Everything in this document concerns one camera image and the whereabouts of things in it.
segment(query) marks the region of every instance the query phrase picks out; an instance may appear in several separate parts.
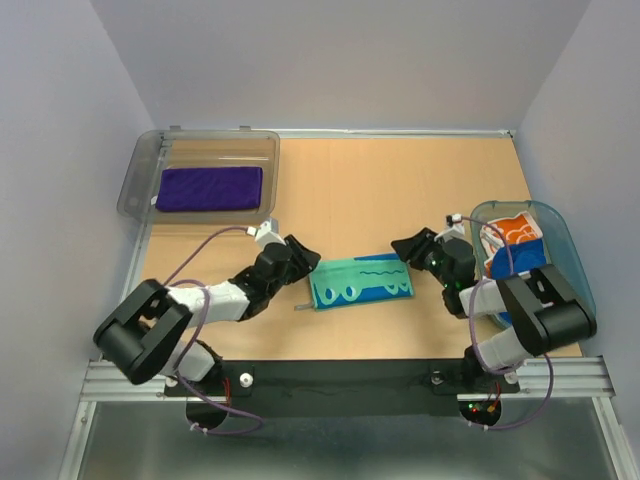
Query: teal plastic basket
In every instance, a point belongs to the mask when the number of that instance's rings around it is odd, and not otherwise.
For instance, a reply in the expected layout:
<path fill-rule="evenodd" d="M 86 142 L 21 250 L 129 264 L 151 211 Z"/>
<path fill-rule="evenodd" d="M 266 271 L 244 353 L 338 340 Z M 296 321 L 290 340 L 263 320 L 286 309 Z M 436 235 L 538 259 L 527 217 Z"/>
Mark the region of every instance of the teal plastic basket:
<path fill-rule="evenodd" d="M 596 305 L 593 301 L 593 295 L 591 295 L 589 282 L 584 274 L 580 257 L 569 233 L 567 223 L 557 210 L 535 200 L 526 202 L 498 202 L 493 200 L 478 205 L 471 213 L 471 217 L 482 222 L 490 222 L 498 218 L 514 217 L 524 211 L 531 214 L 542 230 L 542 242 L 547 263 L 551 263 L 558 268 L 595 315 Z M 478 273 L 479 275 L 484 275 L 484 262 L 487 260 L 487 254 L 480 242 L 480 228 L 480 225 L 476 223 L 471 224 L 471 237 Z M 510 327 L 509 323 L 500 315 L 492 315 L 492 318 L 500 327 Z"/>

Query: clear plastic container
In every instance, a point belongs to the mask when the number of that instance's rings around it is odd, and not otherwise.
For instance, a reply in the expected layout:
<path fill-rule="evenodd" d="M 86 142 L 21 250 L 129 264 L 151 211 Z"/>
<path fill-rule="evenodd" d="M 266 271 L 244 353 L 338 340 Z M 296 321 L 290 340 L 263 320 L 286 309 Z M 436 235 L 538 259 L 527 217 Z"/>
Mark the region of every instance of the clear plastic container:
<path fill-rule="evenodd" d="M 154 223 L 256 224 L 275 207 L 280 137 L 275 132 L 241 128 L 229 131 L 153 130 L 140 136 L 129 163 L 118 212 Z M 165 168 L 256 166 L 262 169 L 260 206 L 224 212 L 160 212 L 152 199 Z"/>
<path fill-rule="evenodd" d="M 478 205 L 471 213 L 471 217 L 489 222 L 497 218 L 514 217 L 523 211 L 529 212 L 542 230 L 542 242 L 547 263 L 552 263 L 560 270 L 560 273 L 569 281 L 576 293 L 580 295 L 595 315 L 596 305 L 580 257 L 569 233 L 569 228 L 557 210 L 534 200 L 526 202 L 498 202 L 494 200 Z M 478 272 L 483 275 L 487 254 L 480 241 L 480 225 L 471 224 L 471 237 Z M 510 326 L 499 315 L 492 315 L 492 317 L 499 326 L 503 328 Z"/>

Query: purple folded towel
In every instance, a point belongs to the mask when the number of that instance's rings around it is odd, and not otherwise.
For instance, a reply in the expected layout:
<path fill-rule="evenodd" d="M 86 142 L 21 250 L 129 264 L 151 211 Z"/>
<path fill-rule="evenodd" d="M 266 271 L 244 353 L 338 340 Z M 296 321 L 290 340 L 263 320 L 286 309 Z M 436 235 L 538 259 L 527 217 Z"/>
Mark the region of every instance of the purple folded towel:
<path fill-rule="evenodd" d="M 260 206 L 262 168 L 168 168 L 156 208 L 161 212 L 251 210 Z"/>

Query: white wall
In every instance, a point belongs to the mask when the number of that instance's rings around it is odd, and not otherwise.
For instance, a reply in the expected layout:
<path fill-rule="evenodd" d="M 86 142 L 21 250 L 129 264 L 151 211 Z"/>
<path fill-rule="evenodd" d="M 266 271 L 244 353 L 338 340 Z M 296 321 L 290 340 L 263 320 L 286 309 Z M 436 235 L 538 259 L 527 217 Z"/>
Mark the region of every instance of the white wall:
<path fill-rule="evenodd" d="M 4 2 L 0 65 L 0 478 L 57 478 L 130 258 L 116 199 L 152 123 L 88 0 Z"/>
<path fill-rule="evenodd" d="M 516 135 L 534 198 L 566 218 L 598 309 L 615 407 L 640 458 L 640 2 L 593 0 Z"/>
<path fill-rule="evenodd" d="M 161 127 L 514 128 L 588 0 L 92 0 Z"/>

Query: wooden table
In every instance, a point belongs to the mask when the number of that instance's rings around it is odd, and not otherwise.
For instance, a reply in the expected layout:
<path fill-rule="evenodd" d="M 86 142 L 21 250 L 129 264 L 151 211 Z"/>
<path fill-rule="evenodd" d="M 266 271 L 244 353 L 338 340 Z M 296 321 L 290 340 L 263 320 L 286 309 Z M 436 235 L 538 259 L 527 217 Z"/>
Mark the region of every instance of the wooden table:
<path fill-rule="evenodd" d="M 391 251 L 389 242 L 486 200 L 529 198 L 510 139 L 283 139 L 273 216 L 325 260 Z M 155 225 L 142 278 L 166 277 L 218 227 Z M 252 264 L 250 237 L 215 239 L 179 278 L 218 283 Z M 308 281 L 285 287 L 246 322 L 205 326 L 201 339 L 228 359 L 457 358 L 469 346 L 465 320 L 445 309 L 442 287 L 411 272 L 415 297 L 325 312 L 294 312 Z M 478 320 L 481 339 L 498 332 Z M 580 356 L 577 345 L 555 352 Z"/>

